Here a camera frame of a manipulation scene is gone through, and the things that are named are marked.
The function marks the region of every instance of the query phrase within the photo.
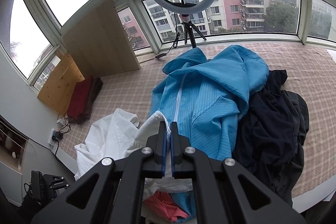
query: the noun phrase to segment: wooden board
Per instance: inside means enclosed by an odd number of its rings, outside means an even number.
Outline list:
[[[140,69],[113,0],[88,11],[61,38],[84,77]]]
[[[70,54],[58,55],[61,61],[52,71],[37,98],[61,115],[67,111],[77,82],[84,80]]]

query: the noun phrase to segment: triangular cutout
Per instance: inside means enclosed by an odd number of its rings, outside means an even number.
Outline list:
[[[68,204],[71,204],[79,209],[85,209],[93,189],[98,181],[99,175],[94,174],[83,185],[81,185],[74,193],[72,193],[66,200]]]
[[[253,210],[258,210],[270,203],[269,197],[261,192],[244,175],[239,175],[238,179]]]

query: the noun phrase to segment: tripod leg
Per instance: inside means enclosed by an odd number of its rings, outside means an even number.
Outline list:
[[[188,31],[187,31],[187,26],[184,25],[184,45],[187,44],[187,40],[188,40]]]
[[[194,37],[193,28],[191,26],[188,26],[187,31],[188,31],[188,34],[189,34],[189,37],[190,37],[191,46],[193,48],[196,48],[197,46],[196,46],[196,41],[195,41],[195,37]]]
[[[207,40],[205,38],[205,36],[201,33],[201,31],[192,23],[191,24],[191,27],[204,39],[204,40]]]

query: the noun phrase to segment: plaid tablecloth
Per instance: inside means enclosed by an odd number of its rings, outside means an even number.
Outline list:
[[[293,197],[305,193],[336,174],[336,63],[326,49],[301,44],[254,43],[243,44],[258,53],[270,70],[286,69],[288,80],[285,90],[296,92],[307,102],[310,129],[304,148],[304,169],[293,189]],[[204,54],[211,58],[226,45],[201,45]],[[102,78],[103,88],[98,95],[91,119],[64,135],[60,147],[76,158],[74,146],[83,143],[90,126],[98,119],[111,114],[118,107],[135,113],[140,125],[148,118],[152,89],[165,74],[162,67],[186,48],[169,53],[160,60],[142,63],[141,70]]]

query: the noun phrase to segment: silver screw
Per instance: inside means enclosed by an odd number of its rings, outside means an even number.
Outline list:
[[[193,148],[192,146],[188,146],[188,147],[185,148],[184,151],[188,154],[193,154],[193,153],[195,153],[196,149]]]
[[[226,159],[224,160],[224,163],[225,163],[227,166],[233,166],[233,165],[236,163],[236,161],[235,161],[234,159],[232,159],[232,158],[226,158]]]
[[[148,146],[144,147],[141,149],[141,152],[144,153],[144,154],[150,154],[152,153],[152,149]]]
[[[101,160],[101,164],[105,165],[105,166],[110,165],[111,163],[112,163],[112,159],[111,158],[103,158]]]

